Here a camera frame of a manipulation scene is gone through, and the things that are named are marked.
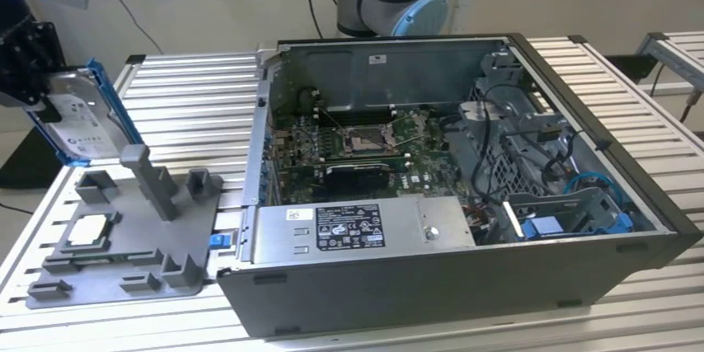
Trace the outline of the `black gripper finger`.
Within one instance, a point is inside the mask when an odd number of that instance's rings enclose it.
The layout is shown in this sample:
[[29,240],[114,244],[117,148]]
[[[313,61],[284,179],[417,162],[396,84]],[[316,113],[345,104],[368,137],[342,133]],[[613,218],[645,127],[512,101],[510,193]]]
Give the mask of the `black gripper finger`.
[[58,123],[61,121],[61,114],[44,94],[36,96],[33,117],[34,120],[41,123]]

